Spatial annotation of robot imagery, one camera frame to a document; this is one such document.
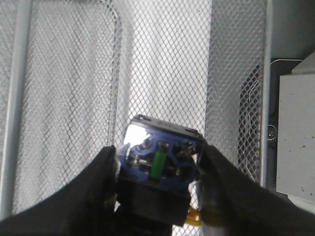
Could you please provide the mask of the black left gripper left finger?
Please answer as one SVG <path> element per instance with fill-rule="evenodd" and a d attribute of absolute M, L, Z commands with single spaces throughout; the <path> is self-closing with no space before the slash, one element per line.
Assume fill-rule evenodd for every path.
<path fill-rule="evenodd" d="M 40 203 L 0 222 L 2 236 L 170 236 L 172 226 L 132 223 L 115 211 L 114 146 L 102 147 L 73 180 Z"/>

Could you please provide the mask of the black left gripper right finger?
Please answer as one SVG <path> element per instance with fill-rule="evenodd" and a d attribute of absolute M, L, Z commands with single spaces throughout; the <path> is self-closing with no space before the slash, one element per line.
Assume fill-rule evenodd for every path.
<path fill-rule="evenodd" d="M 240 172 L 205 144 L 198 163 L 198 200 L 206 236 L 313 236 L 315 216 Z"/>

